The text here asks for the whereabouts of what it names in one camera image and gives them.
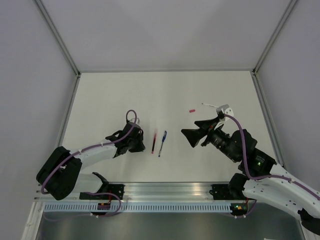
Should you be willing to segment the white red-tipped marker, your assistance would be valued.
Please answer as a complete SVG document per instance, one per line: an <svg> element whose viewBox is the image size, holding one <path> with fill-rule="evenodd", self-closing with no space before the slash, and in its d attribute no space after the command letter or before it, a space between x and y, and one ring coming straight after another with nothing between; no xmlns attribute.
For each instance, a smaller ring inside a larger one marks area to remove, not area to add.
<svg viewBox="0 0 320 240"><path fill-rule="evenodd" d="M203 106L207 106L207 107L211 107L211 108L219 108L218 106L216 106L216 105L212 105L212 104L208 104L208 103L201 103Z"/></svg>

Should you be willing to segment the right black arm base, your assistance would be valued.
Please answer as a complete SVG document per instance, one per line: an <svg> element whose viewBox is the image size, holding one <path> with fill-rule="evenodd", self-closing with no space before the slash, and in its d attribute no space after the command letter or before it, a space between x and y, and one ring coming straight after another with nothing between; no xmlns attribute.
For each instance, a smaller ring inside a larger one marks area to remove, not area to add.
<svg viewBox="0 0 320 240"><path fill-rule="evenodd" d="M243 186L233 188L234 192L230 192L229 185L226 183L212 184L209 194L213 197L213 200L216 201L230 201L230 202L245 202L247 198L239 194L237 190L244 190Z"/></svg>

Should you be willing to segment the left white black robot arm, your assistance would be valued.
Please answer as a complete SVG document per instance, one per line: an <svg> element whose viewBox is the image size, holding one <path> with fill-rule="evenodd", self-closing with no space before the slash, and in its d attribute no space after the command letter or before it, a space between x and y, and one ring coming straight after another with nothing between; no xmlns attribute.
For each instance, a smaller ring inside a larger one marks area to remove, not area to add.
<svg viewBox="0 0 320 240"><path fill-rule="evenodd" d="M79 150L57 147L42 166L36 180L43 195L51 195L60 201L70 194L92 193L97 199L104 199L109 193L109 182L98 172L81 173L85 168L121 155L143 152L144 131L134 123L127 122L123 130L107 136L100 143Z"/></svg>

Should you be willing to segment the red gel pen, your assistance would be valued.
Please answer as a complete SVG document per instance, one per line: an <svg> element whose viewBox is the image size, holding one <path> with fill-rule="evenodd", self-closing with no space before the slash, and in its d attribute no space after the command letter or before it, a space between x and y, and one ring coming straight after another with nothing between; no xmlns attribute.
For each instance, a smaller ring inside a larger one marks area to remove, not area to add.
<svg viewBox="0 0 320 240"><path fill-rule="evenodd" d="M158 129L156 128L152 138L151 154L155 153L156 142L157 142Z"/></svg>

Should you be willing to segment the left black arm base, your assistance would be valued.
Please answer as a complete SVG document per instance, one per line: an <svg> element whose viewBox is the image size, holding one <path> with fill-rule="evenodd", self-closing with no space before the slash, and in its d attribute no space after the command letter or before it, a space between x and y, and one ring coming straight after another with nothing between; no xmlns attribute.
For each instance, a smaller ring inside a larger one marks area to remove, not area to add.
<svg viewBox="0 0 320 240"><path fill-rule="evenodd" d="M80 200L120 200L125 193L125 185L122 183L110 183L105 177L98 172L91 174L82 174L80 184Z"/></svg>

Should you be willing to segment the blue gel pen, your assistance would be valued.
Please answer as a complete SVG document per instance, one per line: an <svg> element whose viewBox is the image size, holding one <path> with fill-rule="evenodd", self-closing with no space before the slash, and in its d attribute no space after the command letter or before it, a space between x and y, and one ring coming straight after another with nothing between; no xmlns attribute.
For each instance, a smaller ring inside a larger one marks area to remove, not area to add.
<svg viewBox="0 0 320 240"><path fill-rule="evenodd" d="M158 157L159 158L161 157L161 154L162 154L162 150L163 150L164 142L165 142L166 137L167 137L167 133L168 132L165 130L164 133L163 133L163 136L162 136L161 145L160 145L160 149L159 149L159 152L158 152Z"/></svg>

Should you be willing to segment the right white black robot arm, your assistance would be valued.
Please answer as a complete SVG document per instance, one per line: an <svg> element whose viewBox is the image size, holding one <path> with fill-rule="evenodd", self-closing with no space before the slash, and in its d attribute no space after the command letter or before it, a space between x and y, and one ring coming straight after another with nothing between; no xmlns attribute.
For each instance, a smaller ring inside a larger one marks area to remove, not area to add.
<svg viewBox="0 0 320 240"><path fill-rule="evenodd" d="M257 140L233 116L226 114L238 127L233 134L222 130L223 118L195 121L197 129L182 129L181 133L194 148L208 144L216 147L228 159L239 163L228 184L228 194L235 199L248 198L266 203L299 220L315 235L320 233L320 192L289 173L274 158L259 150Z"/></svg>

